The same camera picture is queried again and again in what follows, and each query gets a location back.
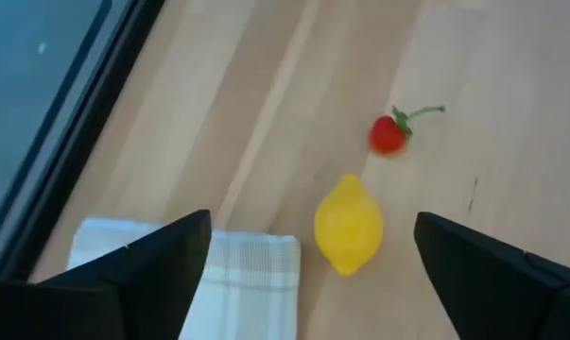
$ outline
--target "dish towel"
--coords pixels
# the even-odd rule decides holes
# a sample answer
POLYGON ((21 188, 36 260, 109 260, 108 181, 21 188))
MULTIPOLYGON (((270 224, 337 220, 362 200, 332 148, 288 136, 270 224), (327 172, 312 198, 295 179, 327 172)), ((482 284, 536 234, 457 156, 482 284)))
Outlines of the dish towel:
MULTIPOLYGON (((160 225, 88 218, 68 268, 145 236, 160 225)), ((214 229, 180 340, 294 340, 301 247, 292 236, 214 229)))

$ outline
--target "wooden surface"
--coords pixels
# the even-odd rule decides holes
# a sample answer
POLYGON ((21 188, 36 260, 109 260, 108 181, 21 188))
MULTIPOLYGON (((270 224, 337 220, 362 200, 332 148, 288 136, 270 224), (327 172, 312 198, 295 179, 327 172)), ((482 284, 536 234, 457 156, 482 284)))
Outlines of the wooden surface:
POLYGON ((89 215, 303 244, 300 339, 454 339, 412 240, 419 211, 570 266, 570 0, 170 0, 38 266, 63 270, 89 215), (372 121, 413 122, 368 153, 372 121), (381 204, 385 241, 356 276, 312 222, 346 172, 381 204))

